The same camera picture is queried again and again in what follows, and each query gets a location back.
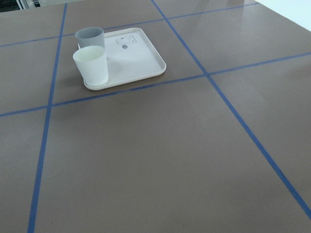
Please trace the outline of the cream white plastic cup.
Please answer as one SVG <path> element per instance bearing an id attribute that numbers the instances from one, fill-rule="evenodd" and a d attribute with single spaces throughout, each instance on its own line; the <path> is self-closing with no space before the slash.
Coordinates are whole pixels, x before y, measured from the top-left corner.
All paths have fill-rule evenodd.
<path id="1" fill-rule="evenodd" d="M 85 84 L 98 86 L 109 81 L 106 50 L 104 47 L 83 47 L 77 50 L 72 57 Z"/>

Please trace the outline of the grey plastic cup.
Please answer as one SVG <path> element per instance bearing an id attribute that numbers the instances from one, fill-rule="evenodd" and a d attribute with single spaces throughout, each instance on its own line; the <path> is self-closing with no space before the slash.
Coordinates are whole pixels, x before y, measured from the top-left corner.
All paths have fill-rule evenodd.
<path id="1" fill-rule="evenodd" d="M 79 48 L 100 46 L 105 48 L 104 31 L 100 27 L 88 27 L 75 33 Z"/>

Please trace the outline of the cream rabbit print tray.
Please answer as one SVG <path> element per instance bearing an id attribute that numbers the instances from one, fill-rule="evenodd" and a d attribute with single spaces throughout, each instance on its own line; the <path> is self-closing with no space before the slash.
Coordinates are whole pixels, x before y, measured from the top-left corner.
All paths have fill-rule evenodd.
<path id="1" fill-rule="evenodd" d="M 161 75 L 166 63 L 141 28 L 104 34 L 109 81 L 100 85 L 84 83 L 89 90 L 103 90 Z"/>

